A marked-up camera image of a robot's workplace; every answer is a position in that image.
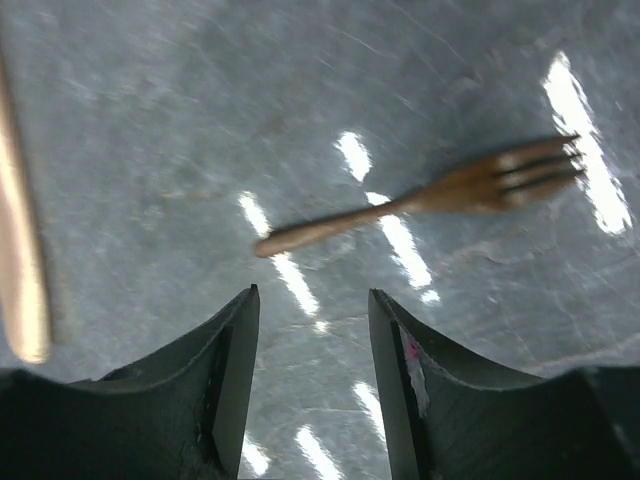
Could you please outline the brown wooden fork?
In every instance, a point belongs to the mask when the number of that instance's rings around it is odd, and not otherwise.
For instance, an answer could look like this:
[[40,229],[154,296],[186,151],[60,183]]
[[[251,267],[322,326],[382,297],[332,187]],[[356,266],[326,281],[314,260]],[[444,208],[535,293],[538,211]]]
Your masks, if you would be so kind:
[[573,165],[581,154],[565,150],[579,139],[556,135],[484,155],[379,205],[274,230],[254,244],[253,253],[269,258],[291,252],[387,215],[498,214],[542,201],[585,173]]

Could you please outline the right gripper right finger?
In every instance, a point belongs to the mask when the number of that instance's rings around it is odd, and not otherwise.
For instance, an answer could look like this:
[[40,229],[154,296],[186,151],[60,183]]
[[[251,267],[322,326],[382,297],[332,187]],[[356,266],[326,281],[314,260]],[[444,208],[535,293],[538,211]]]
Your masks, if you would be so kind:
[[396,479],[635,479],[639,370],[541,378],[489,360],[369,293],[369,332]]

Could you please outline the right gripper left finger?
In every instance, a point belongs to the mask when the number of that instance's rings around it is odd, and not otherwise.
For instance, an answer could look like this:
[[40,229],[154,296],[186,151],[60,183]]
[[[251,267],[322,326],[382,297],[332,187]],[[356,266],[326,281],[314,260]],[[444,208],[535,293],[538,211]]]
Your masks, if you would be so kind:
[[1,373],[5,479],[234,479],[257,350],[260,297],[98,380]]

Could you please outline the peach satin napkin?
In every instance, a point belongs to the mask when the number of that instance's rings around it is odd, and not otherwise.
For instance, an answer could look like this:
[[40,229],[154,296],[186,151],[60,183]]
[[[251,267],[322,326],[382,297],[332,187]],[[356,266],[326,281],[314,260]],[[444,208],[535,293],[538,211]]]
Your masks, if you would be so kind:
[[1,69],[1,313],[13,353],[26,363],[45,362],[52,344],[49,295],[5,68]]

